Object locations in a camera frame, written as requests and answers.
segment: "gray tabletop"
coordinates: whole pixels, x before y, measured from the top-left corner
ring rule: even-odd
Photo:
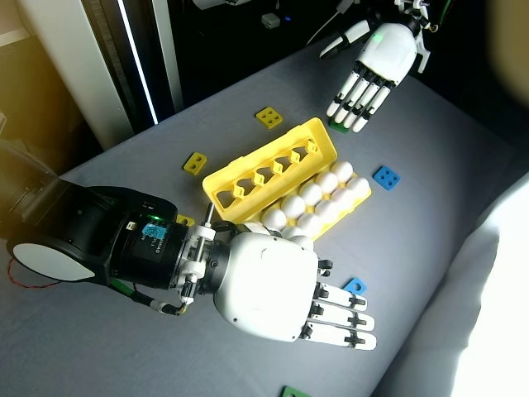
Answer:
[[[307,48],[81,165],[65,176],[158,195],[202,218],[201,178],[181,170],[199,151],[202,175],[312,117],[350,72],[357,48],[321,61]],[[272,106],[269,131],[254,114]],[[358,135],[329,130],[339,158],[370,177],[387,165],[402,177],[316,243],[335,262],[328,279],[360,277],[376,319],[373,352],[272,342],[225,322],[209,297],[182,318],[160,316],[96,285],[26,291],[2,277],[2,395],[263,396],[291,385],[312,396],[366,396],[377,385],[474,226],[512,149],[430,89],[407,78]],[[17,268],[24,280],[40,276]],[[175,299],[173,292],[158,296]]]

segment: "green wire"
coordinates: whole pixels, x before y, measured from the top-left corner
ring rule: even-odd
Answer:
[[[134,294],[134,290],[132,288],[127,287],[118,279],[112,279],[110,281],[110,284],[112,285],[112,287],[114,287],[115,289],[117,289],[119,292],[121,292],[122,294],[126,296],[131,296],[132,294]]]
[[[439,25],[442,25],[443,22],[445,21],[445,16],[446,16],[446,13],[448,12],[448,7],[450,6],[450,3],[452,2],[452,0],[448,0],[445,4],[445,8],[443,8],[443,13],[441,14],[441,21],[439,22]]]

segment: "white cable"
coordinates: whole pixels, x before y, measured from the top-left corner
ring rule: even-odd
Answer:
[[[340,14],[340,12],[337,11],[336,14],[334,14],[332,17],[330,17],[329,20],[328,20],[327,22],[325,22],[325,23],[322,25],[322,27],[320,27],[320,28],[317,30],[317,32],[314,33],[314,34],[312,35],[312,37],[309,39],[309,41],[307,41],[307,44],[306,44],[305,46],[311,44],[312,40],[314,40],[314,37],[316,37],[316,36],[318,35],[318,33],[319,33],[320,31],[322,31],[323,28],[324,28],[325,26],[327,26],[329,23],[331,23],[331,21],[332,21],[334,18],[336,18],[336,16],[337,16],[338,14]]]
[[[147,103],[149,104],[150,114],[152,116],[152,121],[158,124],[158,118],[156,117],[155,107],[152,104],[150,99],[149,88],[147,87],[147,82],[145,81],[145,75],[143,74],[143,68],[141,67],[140,56],[138,55],[138,50],[136,49],[136,43],[134,42],[134,37],[132,36],[132,29],[129,23],[128,16],[126,15],[125,4],[123,0],[117,0],[117,5],[119,6],[119,11],[122,14],[123,24],[125,25],[126,36],[129,39],[129,45],[131,46],[132,55],[134,56],[134,62],[136,62],[136,68],[138,69],[138,74],[140,75],[141,85],[145,92],[145,97],[147,98]]]

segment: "blue label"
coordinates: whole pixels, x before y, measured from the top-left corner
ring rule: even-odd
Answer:
[[[153,225],[152,223],[147,223],[141,233],[147,237],[163,240],[166,232],[167,229],[165,227]]]

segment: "led light strip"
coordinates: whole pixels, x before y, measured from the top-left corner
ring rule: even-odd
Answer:
[[[141,85],[143,85],[143,90],[147,98],[147,103],[149,104],[150,114],[152,115],[152,120],[156,125],[158,124],[158,118],[156,117],[155,108],[152,104],[152,100],[150,99],[149,87],[147,87],[147,82],[145,81],[145,75],[143,74],[143,69],[141,68],[140,57],[138,56],[138,50],[136,49],[134,37],[132,36],[131,25],[129,24],[129,19],[126,16],[125,4],[123,4],[123,0],[117,0],[117,4],[119,6],[119,11],[122,13],[122,19],[125,25],[126,36],[129,39],[129,44],[131,45],[131,49],[132,49],[132,55],[134,56],[134,61],[136,62],[136,68],[138,69],[138,73],[140,74]]]

